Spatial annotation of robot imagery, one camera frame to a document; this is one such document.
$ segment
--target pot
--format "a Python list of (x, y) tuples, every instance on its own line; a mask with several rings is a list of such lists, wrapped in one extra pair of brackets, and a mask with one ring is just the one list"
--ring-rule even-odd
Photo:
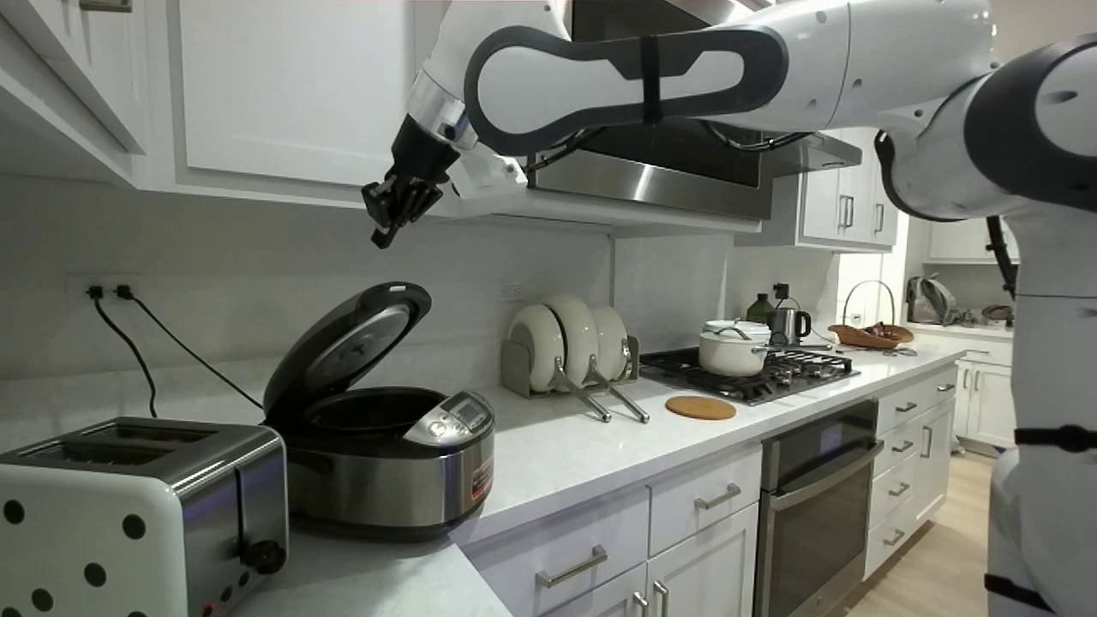
[(768, 361), (768, 328), (752, 322), (708, 322), (699, 331), (699, 367), (721, 377), (754, 377)]
[(322, 314), (273, 369), (264, 409), (289, 442), (301, 522), (372, 539), (436, 539), (490, 489), (492, 418), (468, 394), (349, 392), (428, 312), (418, 283), (378, 283)]

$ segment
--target white countertop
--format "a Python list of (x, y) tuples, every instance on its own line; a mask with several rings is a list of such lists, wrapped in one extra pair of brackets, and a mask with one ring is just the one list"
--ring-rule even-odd
[(503, 536), (517, 526), (557, 514), (609, 489), (640, 483), (689, 458), (776, 434), (787, 426), (831, 416), (851, 401), (879, 399), (920, 380), (949, 358), (851, 353), (857, 377), (777, 399), (738, 404), (731, 420), (691, 420), (665, 412), (679, 394), (652, 380), (625, 383), (652, 420), (632, 420), (628, 409), (600, 394), (609, 426), (592, 420), (571, 399), (517, 399), (500, 386), (481, 392), (498, 412), (492, 489), (482, 510), (436, 545), (371, 545), (295, 530), (292, 567), (243, 602), (243, 617), (492, 617), (507, 608), (476, 577), (459, 545)]
[(908, 322), (916, 331), (931, 331), (931, 337), (973, 337), (973, 339), (1013, 339), (1010, 328), (977, 328), (977, 327), (931, 327), (931, 322)]

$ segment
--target round wooden board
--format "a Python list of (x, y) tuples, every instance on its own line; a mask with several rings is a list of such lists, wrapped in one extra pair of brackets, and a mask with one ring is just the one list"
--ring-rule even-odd
[(704, 418), (704, 420), (735, 418), (735, 404), (721, 399), (668, 399), (665, 409), (685, 418)]

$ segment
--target open lid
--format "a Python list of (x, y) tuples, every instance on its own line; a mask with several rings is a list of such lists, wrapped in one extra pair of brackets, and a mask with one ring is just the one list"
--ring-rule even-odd
[(264, 409), (271, 426), (295, 426), (314, 401), (344, 394), (380, 364), (431, 307), (431, 296), (388, 282), (322, 314), (276, 364)]

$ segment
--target stove burner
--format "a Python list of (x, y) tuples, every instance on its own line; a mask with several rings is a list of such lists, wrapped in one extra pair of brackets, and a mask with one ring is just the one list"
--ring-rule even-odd
[(771, 348), (754, 377), (721, 377), (699, 367), (696, 348), (649, 353), (640, 374), (668, 386), (696, 386), (727, 401), (776, 401), (853, 374), (851, 358), (831, 348)]

